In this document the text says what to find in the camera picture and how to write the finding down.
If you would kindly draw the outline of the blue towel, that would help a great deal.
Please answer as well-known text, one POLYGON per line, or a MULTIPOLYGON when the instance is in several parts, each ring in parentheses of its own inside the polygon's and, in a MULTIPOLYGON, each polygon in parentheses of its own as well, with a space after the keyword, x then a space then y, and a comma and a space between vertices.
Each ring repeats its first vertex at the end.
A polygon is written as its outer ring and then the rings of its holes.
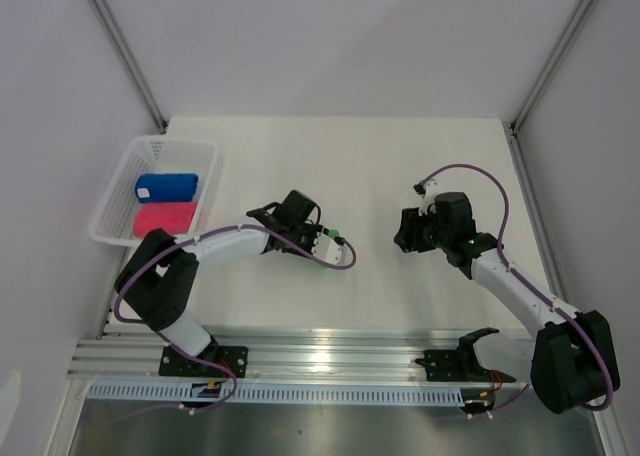
POLYGON ((137 179, 134 192, 142 204, 191 202, 198 182, 195 173, 146 173, 137 179))

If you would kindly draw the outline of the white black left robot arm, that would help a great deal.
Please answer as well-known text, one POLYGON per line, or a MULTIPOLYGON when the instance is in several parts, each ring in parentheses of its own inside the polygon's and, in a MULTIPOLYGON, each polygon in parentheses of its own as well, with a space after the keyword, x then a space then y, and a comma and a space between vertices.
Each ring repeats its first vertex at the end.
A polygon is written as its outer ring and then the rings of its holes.
POLYGON ((237 224, 199 236, 181 240, 154 229, 114 283, 114 316, 126 320, 120 312, 126 303, 137 315, 135 322, 173 345, 192 374, 207 375, 217 363, 216 343, 187 309, 198 269, 271 251, 307 256, 322 232, 320 215, 316 202, 292 190, 281 203, 251 210, 237 224))

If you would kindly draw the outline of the red towel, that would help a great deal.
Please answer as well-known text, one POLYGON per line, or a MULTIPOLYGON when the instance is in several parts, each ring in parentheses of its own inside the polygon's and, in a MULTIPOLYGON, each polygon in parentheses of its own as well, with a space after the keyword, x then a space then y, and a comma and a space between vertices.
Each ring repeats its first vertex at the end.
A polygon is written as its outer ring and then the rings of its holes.
POLYGON ((169 235, 185 234, 189 231, 196 208, 196 202, 144 204, 134 217, 133 234, 143 238, 155 229, 162 229, 169 235))

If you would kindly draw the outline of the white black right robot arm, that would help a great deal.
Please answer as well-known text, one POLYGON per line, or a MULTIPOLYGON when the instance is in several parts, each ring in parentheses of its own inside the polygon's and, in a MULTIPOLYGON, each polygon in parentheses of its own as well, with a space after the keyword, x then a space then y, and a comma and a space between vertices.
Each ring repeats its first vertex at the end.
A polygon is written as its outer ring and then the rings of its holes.
POLYGON ((547 409, 608 409, 620 376, 607 319, 596 310, 576 309, 528 279, 509 261, 499 236, 476 230, 469 210, 460 221, 457 227, 443 213, 406 208, 394 243, 405 253, 442 251, 450 265, 516 316, 534 338, 529 380, 547 409))

